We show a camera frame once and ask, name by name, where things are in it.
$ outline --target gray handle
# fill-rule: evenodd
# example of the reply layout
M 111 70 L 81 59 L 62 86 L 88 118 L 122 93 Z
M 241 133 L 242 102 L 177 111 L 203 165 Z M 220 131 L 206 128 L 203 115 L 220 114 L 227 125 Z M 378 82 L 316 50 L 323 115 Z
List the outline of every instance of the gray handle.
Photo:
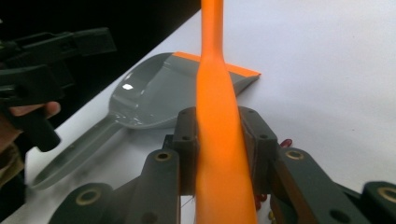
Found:
M 86 161 L 122 126 L 107 115 L 51 161 L 34 179 L 32 189 L 46 189 Z

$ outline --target human hand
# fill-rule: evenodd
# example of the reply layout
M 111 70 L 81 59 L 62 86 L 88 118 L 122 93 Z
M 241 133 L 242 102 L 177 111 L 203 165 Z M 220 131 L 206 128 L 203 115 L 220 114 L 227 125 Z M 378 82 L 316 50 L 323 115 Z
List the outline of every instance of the human hand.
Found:
M 39 107 L 45 108 L 47 118 L 56 115 L 61 110 L 61 106 L 57 102 L 48 102 L 43 105 L 15 106 L 11 107 L 9 110 L 14 116 L 23 116 Z M 0 114 L 0 153 L 21 133 L 22 130 L 15 129 L 15 127 L 2 114 Z

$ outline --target orange stick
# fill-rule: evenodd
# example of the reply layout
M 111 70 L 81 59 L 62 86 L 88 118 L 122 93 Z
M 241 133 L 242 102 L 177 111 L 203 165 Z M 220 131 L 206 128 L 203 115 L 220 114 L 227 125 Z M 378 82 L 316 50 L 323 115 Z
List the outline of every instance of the orange stick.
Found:
M 202 58 L 197 75 L 200 151 L 198 224 L 257 223 L 245 143 L 222 55 L 222 0 L 203 0 Z

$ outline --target orange handle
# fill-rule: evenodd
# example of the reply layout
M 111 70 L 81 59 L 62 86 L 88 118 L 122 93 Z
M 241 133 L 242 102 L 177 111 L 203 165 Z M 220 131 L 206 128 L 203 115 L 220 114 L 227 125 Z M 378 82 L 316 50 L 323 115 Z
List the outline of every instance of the orange handle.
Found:
M 202 0 L 196 221 L 257 223 L 237 102 L 222 55 L 222 9 L 222 0 Z

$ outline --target white table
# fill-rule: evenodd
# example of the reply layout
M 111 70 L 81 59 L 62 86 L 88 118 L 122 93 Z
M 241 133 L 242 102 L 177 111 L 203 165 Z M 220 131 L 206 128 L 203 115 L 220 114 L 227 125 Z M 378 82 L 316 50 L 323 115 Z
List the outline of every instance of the white table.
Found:
M 227 63 L 263 73 L 239 104 L 257 110 L 279 140 L 292 138 L 335 182 L 356 191 L 367 181 L 396 183 L 394 1 L 225 0 L 224 10 Z M 200 22 L 197 13 L 142 61 L 170 51 L 200 54 Z M 118 82 L 57 129 L 63 139 L 57 148 L 28 153 L 27 183 L 105 116 Z M 117 188 L 138 176 L 146 156 L 172 132 L 119 131 L 67 178 L 29 194 L 29 223 L 48 222 L 64 197 L 85 183 Z M 193 216 L 187 203 L 182 222 L 193 223 Z

